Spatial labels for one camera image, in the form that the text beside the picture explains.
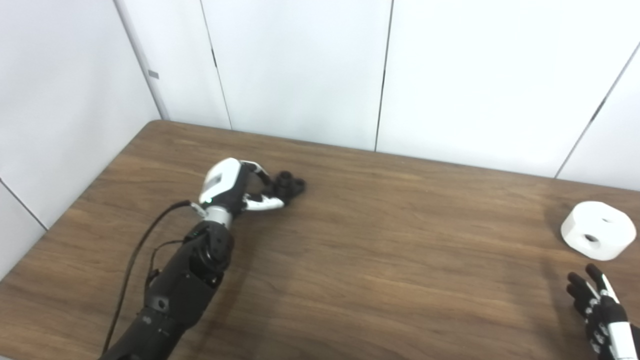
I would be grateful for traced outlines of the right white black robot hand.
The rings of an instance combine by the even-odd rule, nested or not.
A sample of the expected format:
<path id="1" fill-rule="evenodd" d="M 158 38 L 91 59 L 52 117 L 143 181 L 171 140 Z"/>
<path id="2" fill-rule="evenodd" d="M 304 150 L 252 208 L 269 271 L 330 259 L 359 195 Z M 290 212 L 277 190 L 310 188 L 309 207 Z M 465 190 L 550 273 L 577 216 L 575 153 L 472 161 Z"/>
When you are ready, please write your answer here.
<path id="1" fill-rule="evenodd" d="M 608 276 L 595 264 L 585 267 L 590 281 L 567 274 L 566 292 L 583 319 L 585 336 L 599 360 L 638 360 L 640 329 L 621 304 Z"/>

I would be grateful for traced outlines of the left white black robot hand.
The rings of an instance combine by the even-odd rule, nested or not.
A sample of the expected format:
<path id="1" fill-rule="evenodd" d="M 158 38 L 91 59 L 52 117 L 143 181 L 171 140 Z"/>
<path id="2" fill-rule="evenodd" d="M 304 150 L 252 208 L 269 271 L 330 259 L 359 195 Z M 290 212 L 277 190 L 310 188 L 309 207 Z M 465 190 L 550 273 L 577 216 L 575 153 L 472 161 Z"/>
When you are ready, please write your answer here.
<path id="1" fill-rule="evenodd" d="M 217 207 L 229 214 L 246 211 L 270 211 L 286 207 L 286 203 L 274 195 L 249 193 L 249 178 L 254 174 L 266 187 L 272 180 L 257 162 L 233 157 L 217 162 L 205 176 L 198 202 L 204 212 Z"/>

